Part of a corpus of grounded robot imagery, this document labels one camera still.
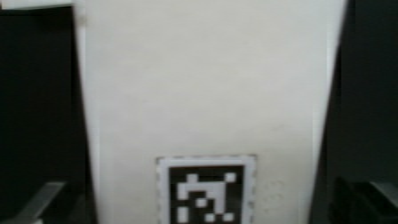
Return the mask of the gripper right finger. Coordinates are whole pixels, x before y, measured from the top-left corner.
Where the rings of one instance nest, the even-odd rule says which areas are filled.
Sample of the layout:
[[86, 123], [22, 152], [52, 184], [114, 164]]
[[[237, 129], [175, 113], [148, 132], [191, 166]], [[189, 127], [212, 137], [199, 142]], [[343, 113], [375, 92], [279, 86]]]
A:
[[398, 186], [336, 179], [331, 224], [398, 224]]

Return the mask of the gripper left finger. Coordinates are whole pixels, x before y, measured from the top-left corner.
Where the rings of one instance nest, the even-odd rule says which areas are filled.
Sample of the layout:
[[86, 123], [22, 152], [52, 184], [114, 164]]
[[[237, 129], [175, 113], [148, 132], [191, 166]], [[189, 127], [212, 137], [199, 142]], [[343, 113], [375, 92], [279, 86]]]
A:
[[43, 185], [11, 224], [89, 224], [86, 194], [66, 182]]

